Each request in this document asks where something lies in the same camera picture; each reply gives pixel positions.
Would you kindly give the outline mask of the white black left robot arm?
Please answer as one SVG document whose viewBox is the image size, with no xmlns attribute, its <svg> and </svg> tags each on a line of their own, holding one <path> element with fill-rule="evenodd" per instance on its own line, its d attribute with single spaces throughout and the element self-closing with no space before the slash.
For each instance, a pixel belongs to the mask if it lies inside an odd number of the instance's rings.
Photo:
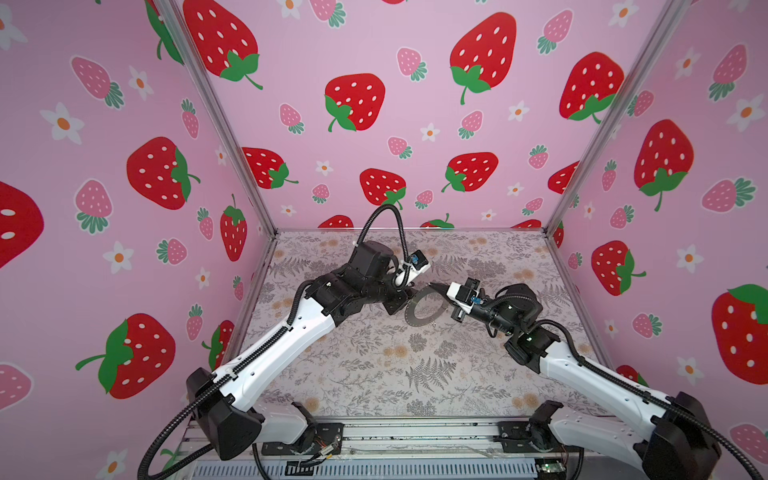
<svg viewBox="0 0 768 480">
<path fill-rule="evenodd" d="M 410 282 L 429 262 L 417 250 L 399 261 L 376 241 L 357 245 L 339 268 L 303 282 L 285 320 L 247 350 L 214 371 L 199 369 L 187 379 L 192 416 L 213 450 L 231 460 L 255 443 L 280 443 L 303 453 L 317 436 L 317 422 L 298 402 L 269 406 L 260 397 L 269 384 L 315 341 L 358 314 L 380 304 L 390 315 L 414 296 Z"/>
</svg>

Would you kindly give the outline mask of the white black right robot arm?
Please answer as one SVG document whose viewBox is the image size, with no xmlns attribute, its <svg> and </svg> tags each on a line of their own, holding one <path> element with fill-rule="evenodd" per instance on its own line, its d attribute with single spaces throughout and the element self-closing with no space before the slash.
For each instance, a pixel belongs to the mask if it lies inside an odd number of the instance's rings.
<svg viewBox="0 0 768 480">
<path fill-rule="evenodd" d="M 546 401 L 529 418 L 525 435 L 536 450 L 591 450 L 650 479 L 707 479 L 713 473 L 722 451 L 701 403 L 685 393 L 671 397 L 652 390 L 581 355 L 563 325 L 539 317 L 543 307 L 527 285 L 509 285 L 495 297 L 474 279 L 431 287 L 452 304 L 453 319 L 472 318 L 490 335 L 504 335 L 516 363 L 611 414 L 590 416 Z"/>
</svg>

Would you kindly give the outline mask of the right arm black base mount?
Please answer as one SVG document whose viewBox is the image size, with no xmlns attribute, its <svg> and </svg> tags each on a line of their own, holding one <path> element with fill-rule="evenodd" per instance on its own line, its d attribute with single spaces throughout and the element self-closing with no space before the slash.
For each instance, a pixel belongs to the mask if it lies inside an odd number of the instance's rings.
<svg viewBox="0 0 768 480">
<path fill-rule="evenodd" d="M 497 423 L 497 428 L 498 433 L 493 441 L 502 447 L 504 453 L 555 454 L 579 451 L 578 447 L 562 444 L 549 433 L 533 432 L 528 421 L 501 421 Z"/>
</svg>

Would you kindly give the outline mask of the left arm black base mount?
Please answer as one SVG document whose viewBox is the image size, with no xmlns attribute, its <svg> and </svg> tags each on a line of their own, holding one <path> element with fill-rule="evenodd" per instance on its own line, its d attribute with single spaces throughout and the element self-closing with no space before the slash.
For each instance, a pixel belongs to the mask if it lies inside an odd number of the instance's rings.
<svg viewBox="0 0 768 480">
<path fill-rule="evenodd" d="M 338 422 L 310 424 L 292 444 L 267 442 L 261 446 L 264 456 L 327 456 L 341 452 L 345 425 Z"/>
</svg>

